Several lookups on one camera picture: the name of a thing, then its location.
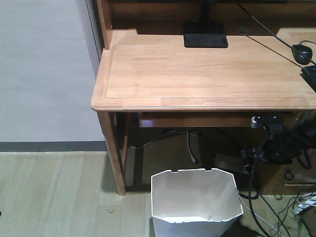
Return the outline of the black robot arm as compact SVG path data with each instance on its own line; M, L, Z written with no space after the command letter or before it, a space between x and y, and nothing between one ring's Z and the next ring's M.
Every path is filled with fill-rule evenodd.
M294 157L316 147L316 112L301 112L290 126L283 125L278 116L252 118L252 128L263 128L267 137L258 146L249 146L241 151L247 160L262 160L272 164L291 164Z

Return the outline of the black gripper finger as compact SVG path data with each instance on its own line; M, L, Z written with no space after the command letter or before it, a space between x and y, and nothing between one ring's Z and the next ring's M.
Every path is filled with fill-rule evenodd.
M247 146L241 150L241 154L243 158L256 158L257 151L257 146Z

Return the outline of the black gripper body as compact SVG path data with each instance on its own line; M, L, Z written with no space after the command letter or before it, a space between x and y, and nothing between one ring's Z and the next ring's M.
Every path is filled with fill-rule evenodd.
M294 157L300 154L303 143L295 138L266 139L259 146L259 159L271 164L292 164Z

